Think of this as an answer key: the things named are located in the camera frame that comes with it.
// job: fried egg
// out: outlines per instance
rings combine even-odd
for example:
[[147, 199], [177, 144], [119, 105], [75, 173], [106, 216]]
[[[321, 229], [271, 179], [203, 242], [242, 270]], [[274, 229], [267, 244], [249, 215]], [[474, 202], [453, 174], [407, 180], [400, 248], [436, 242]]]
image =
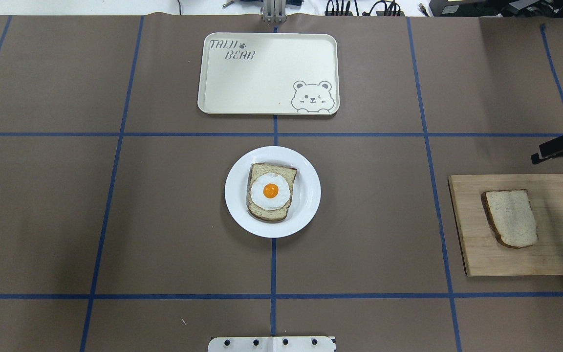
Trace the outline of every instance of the fried egg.
[[250, 190], [253, 203], [264, 210], [281, 209], [290, 200], [290, 187], [283, 176], [268, 172], [256, 178]]

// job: wooden cutting board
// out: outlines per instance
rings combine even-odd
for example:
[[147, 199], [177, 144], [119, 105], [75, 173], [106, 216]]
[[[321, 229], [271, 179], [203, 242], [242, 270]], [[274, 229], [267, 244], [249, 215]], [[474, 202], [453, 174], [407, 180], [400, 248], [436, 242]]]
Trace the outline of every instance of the wooden cutting board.
[[[455, 175], [451, 199], [468, 276], [563, 274], [563, 175]], [[481, 194], [526, 189], [538, 226], [538, 243], [503, 247], [483, 211]]]

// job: egg white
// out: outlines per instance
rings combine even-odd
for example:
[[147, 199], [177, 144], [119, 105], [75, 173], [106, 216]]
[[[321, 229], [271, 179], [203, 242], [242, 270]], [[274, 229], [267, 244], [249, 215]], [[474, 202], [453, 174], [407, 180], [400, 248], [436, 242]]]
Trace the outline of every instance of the egg white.
[[[264, 196], [264, 187], [269, 183], [273, 183], [279, 189], [277, 196], [274, 198], [266, 198]], [[281, 209], [290, 199], [290, 187], [283, 176], [274, 172], [268, 172], [258, 177], [250, 190], [253, 203], [264, 210]]]

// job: plate rim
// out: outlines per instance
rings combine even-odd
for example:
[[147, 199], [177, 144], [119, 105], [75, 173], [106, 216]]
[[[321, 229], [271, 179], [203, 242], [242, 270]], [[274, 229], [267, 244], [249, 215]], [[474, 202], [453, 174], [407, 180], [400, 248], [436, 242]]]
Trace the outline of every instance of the plate rim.
[[[309, 170], [311, 170], [311, 172], [313, 172], [313, 176], [315, 177], [315, 180], [317, 182], [312, 182], [310, 183], [310, 187], [313, 190], [313, 199], [311, 199], [311, 204], [313, 204], [312, 207], [310, 207], [311, 210], [311, 214], [309, 216], [306, 216], [303, 221], [299, 222], [299, 225], [295, 225], [293, 227], [290, 227], [290, 229], [288, 230], [276, 230], [275, 232], [273, 232], [273, 234], [262, 234], [260, 233], [260, 231], [255, 230], [255, 229], [250, 229], [250, 226], [248, 225], [249, 222], [253, 223], [265, 223], [268, 225], [277, 225], [277, 224], [283, 224], [284, 222], [279, 222], [279, 223], [267, 223], [267, 222], [263, 222], [261, 220], [258, 220], [256, 218], [254, 218], [251, 214], [248, 213], [248, 211], [245, 212], [245, 216], [241, 216], [241, 214], [236, 213], [236, 211], [239, 211], [239, 209], [236, 209], [235, 206], [230, 205], [230, 199], [232, 201], [234, 201], [236, 199], [235, 196], [232, 195], [231, 188], [228, 187], [228, 182], [230, 182], [230, 179], [233, 178], [232, 176], [235, 175], [239, 175], [239, 165], [241, 164], [241, 162], [243, 161], [243, 159], [248, 158], [248, 156], [250, 154], [254, 154], [254, 153], [259, 153], [259, 152], [263, 152], [265, 150], [284, 150], [284, 152], [291, 152], [293, 154], [295, 154], [302, 162], [304, 162], [304, 166], [303, 168], [301, 167], [301, 165], [299, 165], [297, 167], [298, 170], [300, 169], [305, 169], [305, 168], [309, 168]], [[312, 219], [314, 218], [314, 216], [316, 215], [318, 209], [319, 209], [319, 205], [320, 205], [320, 199], [321, 199], [321, 185], [320, 185], [320, 178], [319, 178], [319, 174], [317, 173], [317, 170], [314, 168], [314, 165], [312, 165], [312, 163], [310, 162], [310, 160], [308, 160], [305, 156], [303, 156], [303, 154], [297, 152], [296, 150], [287, 148], [287, 147], [281, 147], [281, 146], [277, 146], [277, 145], [268, 145], [268, 146], [264, 146], [264, 147], [258, 147], [256, 149], [250, 150], [248, 152], [246, 152], [245, 154], [243, 154], [240, 158], [238, 158], [236, 160], [236, 162], [232, 165], [230, 171], [227, 174], [227, 177], [225, 178], [225, 190], [224, 190], [224, 196], [225, 196], [225, 205], [228, 209], [228, 211], [230, 212], [230, 215], [232, 216], [232, 218], [234, 219], [234, 221], [241, 226], [244, 230], [246, 230], [247, 232], [254, 234], [255, 236], [259, 236], [261, 238], [284, 238], [286, 236], [290, 236], [292, 234], [295, 234], [297, 232], [299, 232], [300, 230], [302, 230], [303, 228], [305, 228], [305, 226], [308, 225], [308, 223], [310, 223], [312, 221]]]

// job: metal bracket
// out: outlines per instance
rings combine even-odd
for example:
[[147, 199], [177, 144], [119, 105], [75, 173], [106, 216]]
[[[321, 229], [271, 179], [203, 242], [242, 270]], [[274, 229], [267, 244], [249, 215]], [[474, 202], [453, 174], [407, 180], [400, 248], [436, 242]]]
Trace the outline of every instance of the metal bracket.
[[270, 23], [286, 22], [286, 0], [264, 0], [262, 20]]
[[336, 338], [329, 336], [275, 336], [213, 338], [208, 352], [336, 352]]

